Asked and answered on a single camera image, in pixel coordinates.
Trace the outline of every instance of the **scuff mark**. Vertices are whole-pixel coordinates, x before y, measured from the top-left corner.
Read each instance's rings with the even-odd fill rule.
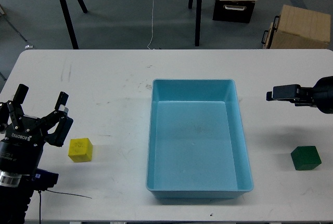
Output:
[[[135,150],[135,148],[131,148],[131,149],[127,152],[127,154],[129,154],[129,153],[132,152],[133,150]]]
[[[127,157],[125,156],[125,154],[124,154],[124,152],[123,152],[122,149],[120,149],[120,152],[118,152],[118,154],[119,154],[119,155],[122,155],[122,156],[125,158],[125,160],[126,160],[127,162],[129,162],[129,161],[127,160]]]
[[[72,74],[72,63],[69,66],[68,82],[70,82],[70,80],[71,80],[71,74]]]
[[[313,193],[313,188],[309,187],[304,193],[302,193],[301,195],[306,195],[307,193],[312,192]]]
[[[63,63],[63,67],[62,67],[62,71],[61,71],[61,76],[60,76],[60,82],[63,81],[62,76],[63,76],[63,70],[65,69],[65,64],[66,64],[66,61]]]
[[[271,209],[271,211],[268,213],[268,216],[270,216],[271,215],[271,213],[273,212],[273,208]]]

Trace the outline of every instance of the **black cable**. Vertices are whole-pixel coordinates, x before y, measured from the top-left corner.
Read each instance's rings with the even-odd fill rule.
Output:
[[[79,194],[62,193],[62,192],[52,191],[52,190],[49,190],[49,189],[47,189],[46,191],[49,191],[49,192],[52,192],[52,193],[56,193],[56,194],[68,194],[68,195],[74,195],[74,196],[80,196],[80,197],[85,197],[85,198],[92,199],[89,196],[84,196],[84,195],[79,195]]]
[[[42,224],[42,214],[41,214],[41,210],[42,210],[42,191],[38,190],[38,194],[40,194],[40,224]]]

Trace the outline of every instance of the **blue tray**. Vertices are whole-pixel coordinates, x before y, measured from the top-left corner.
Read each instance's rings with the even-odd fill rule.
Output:
[[[147,189],[161,198],[235,198],[253,189],[233,80],[155,80]]]

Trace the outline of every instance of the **table surface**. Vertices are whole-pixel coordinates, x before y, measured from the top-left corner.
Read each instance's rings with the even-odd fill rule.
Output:
[[[44,220],[332,221],[333,116],[288,102],[267,102],[273,86],[314,86],[332,76],[328,50],[28,50],[0,94],[30,89],[25,114],[51,112],[60,91],[74,124],[62,148],[46,144],[39,168],[59,173],[42,193]],[[154,79],[233,79],[254,189],[232,200],[158,200],[146,189],[151,84]],[[89,138],[93,160],[74,163],[69,140]],[[290,153],[315,145],[322,164],[296,171]],[[35,192],[26,220],[39,217]]]

